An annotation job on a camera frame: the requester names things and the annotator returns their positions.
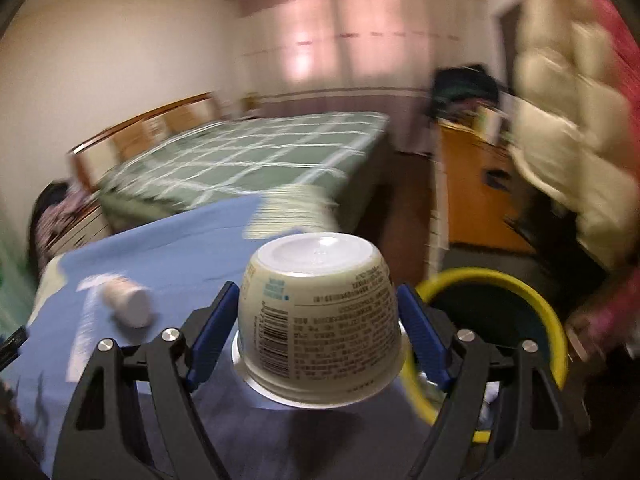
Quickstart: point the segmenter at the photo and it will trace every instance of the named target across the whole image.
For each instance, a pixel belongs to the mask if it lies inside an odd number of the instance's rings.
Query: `yellow rim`
[[[440,291],[454,283],[469,281],[501,286],[517,294],[533,307],[542,321],[546,336],[549,339],[551,373],[558,387],[562,388],[568,370],[566,340],[562,324],[551,306],[529,285],[497,270],[463,267],[461,269],[446,270],[432,280],[420,283],[415,290],[425,302],[428,302]],[[400,373],[402,384],[404,384],[407,395],[418,414],[428,424],[433,425],[438,416],[438,410],[423,396],[417,375],[418,370],[414,365],[414,356],[411,348],[408,348],[404,366]],[[474,442],[478,444],[487,443],[490,433],[490,431],[476,431],[474,433]]]

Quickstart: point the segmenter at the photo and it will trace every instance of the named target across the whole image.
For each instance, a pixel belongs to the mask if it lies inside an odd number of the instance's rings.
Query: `bed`
[[[123,231],[178,212],[286,185],[312,185],[352,232],[391,146],[388,117],[329,112],[223,121],[201,94],[108,128],[71,151],[78,179],[97,191]]]

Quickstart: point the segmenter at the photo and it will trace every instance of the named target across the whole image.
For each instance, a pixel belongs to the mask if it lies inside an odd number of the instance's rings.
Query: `white puffer jacket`
[[[578,213],[578,241],[601,265],[635,247],[639,187],[628,103],[591,0],[526,0],[515,65],[512,155],[533,186]]]

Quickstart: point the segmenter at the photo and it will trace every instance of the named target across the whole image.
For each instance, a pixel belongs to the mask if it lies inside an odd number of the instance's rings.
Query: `wooden headboard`
[[[222,110],[212,93],[199,94],[150,110],[111,126],[70,152],[78,181],[89,191],[114,166],[176,133],[220,119]]]

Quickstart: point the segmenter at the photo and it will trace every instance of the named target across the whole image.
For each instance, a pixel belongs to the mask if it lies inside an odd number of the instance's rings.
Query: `white plastic cup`
[[[242,280],[238,326],[236,371],[289,406],[358,402],[402,367],[388,267],[374,245],[352,235],[305,233],[263,245]]]
[[[112,278],[102,285],[102,298],[122,323],[142,328],[151,322],[151,302],[147,290],[127,278]]]

